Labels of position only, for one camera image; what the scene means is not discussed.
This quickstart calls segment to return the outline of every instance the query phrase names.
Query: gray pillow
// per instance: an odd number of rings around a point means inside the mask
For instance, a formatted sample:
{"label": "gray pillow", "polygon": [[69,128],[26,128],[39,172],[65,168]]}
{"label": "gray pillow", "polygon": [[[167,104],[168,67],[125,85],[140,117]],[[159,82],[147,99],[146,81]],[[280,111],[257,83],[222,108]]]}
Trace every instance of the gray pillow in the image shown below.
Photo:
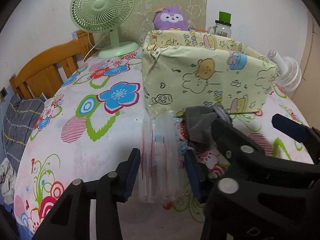
{"label": "gray pillow", "polygon": [[16,172],[38,118],[44,109],[44,98],[24,100],[15,94],[4,117],[2,142],[5,154]]}

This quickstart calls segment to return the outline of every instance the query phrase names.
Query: white cylindrical fan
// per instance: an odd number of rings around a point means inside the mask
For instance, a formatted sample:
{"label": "white cylindrical fan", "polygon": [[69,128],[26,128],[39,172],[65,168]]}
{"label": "white cylindrical fan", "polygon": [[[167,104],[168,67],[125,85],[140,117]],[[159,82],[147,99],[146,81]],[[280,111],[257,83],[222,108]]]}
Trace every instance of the white cylindrical fan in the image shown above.
{"label": "white cylindrical fan", "polygon": [[270,50],[266,57],[279,67],[279,76],[276,77],[275,83],[285,93],[294,91],[299,86],[302,78],[301,69],[297,61],[293,57],[281,57],[274,49]]}

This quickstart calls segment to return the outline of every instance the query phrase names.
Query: glass jar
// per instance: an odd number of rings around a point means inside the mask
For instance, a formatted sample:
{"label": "glass jar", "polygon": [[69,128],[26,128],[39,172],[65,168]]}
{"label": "glass jar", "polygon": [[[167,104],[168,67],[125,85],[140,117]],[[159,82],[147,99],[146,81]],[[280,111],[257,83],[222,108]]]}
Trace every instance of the glass jar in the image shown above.
{"label": "glass jar", "polygon": [[230,27],[231,27],[230,23],[226,23],[226,22],[222,22],[222,21],[217,20],[215,26],[208,28],[208,33],[231,38]]}

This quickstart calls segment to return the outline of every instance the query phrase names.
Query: orange tag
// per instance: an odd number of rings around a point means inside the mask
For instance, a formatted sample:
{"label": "orange tag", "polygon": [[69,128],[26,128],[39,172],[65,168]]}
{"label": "orange tag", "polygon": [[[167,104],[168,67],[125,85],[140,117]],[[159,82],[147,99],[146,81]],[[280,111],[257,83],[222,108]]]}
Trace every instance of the orange tag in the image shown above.
{"label": "orange tag", "polygon": [[155,12],[162,12],[164,10],[164,8],[158,8],[157,10],[155,10]]}

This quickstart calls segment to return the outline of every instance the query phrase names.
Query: wooden headboard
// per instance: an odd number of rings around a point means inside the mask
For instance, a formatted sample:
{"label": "wooden headboard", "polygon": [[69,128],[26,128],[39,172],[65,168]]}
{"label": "wooden headboard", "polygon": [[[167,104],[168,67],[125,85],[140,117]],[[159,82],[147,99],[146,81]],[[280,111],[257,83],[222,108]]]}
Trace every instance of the wooden headboard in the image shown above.
{"label": "wooden headboard", "polygon": [[[77,36],[77,40],[47,49],[30,60],[16,77],[10,78],[13,91],[26,99],[33,98],[32,94],[39,97],[41,93],[53,97],[63,84],[55,64],[61,63],[68,78],[78,69],[74,56],[81,54],[85,57],[91,49],[88,33],[79,30]],[[93,44],[92,34],[89,37]]]}

